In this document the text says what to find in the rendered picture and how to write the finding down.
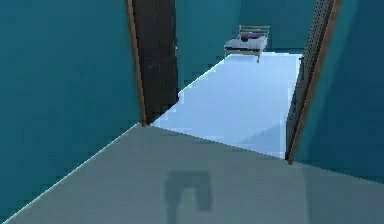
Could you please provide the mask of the dark brown room door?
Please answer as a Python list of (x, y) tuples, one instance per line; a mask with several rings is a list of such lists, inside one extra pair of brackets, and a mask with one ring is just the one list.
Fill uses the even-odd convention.
[(179, 100), (175, 0), (132, 0), (145, 121), (151, 124)]

